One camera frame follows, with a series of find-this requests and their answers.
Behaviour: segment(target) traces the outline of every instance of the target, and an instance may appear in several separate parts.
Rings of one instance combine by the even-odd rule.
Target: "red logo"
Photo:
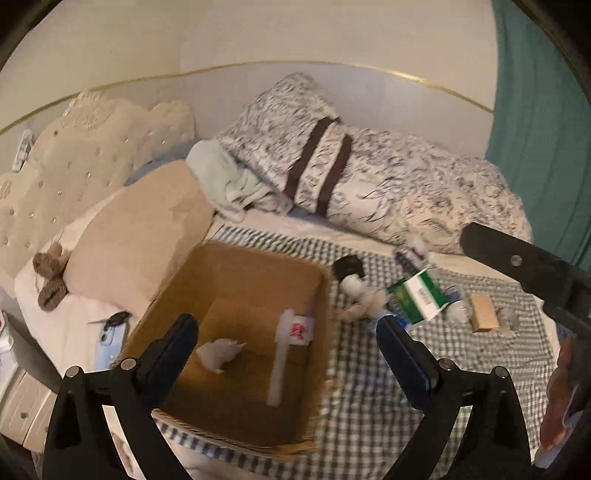
[[[297,338],[299,338],[299,340],[303,340],[305,333],[306,333],[306,326],[303,323],[294,323],[291,326],[290,336],[297,337]]]

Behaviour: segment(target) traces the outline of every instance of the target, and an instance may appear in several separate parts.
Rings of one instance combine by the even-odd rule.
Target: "white wall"
[[[491,0],[191,3],[182,71],[256,60],[324,60],[399,70],[494,107]]]
[[[60,97],[176,73],[189,0],[63,0],[0,71],[0,128]]]
[[[89,87],[260,60],[400,70],[494,105],[490,0],[63,0],[0,71],[0,128]]]

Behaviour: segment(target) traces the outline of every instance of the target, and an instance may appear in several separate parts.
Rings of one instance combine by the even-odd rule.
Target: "beige cushion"
[[[201,243],[213,208],[186,162],[127,187],[86,228],[64,279],[72,293],[141,317],[163,282]]]

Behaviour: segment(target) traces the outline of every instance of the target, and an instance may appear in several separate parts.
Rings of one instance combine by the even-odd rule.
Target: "white label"
[[[408,294],[413,299],[419,312],[423,314],[425,320],[431,320],[437,316],[440,310],[439,306],[420,275],[415,275],[404,282],[404,288],[407,289]]]
[[[294,315],[290,330],[290,345],[307,346],[314,339],[314,319]]]

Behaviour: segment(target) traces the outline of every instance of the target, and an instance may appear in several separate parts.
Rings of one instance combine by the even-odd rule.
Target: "tufted headboard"
[[[100,93],[79,95],[39,135],[21,172],[0,176],[0,286],[14,296],[16,274],[62,227],[193,137],[193,114],[179,100],[148,111]]]

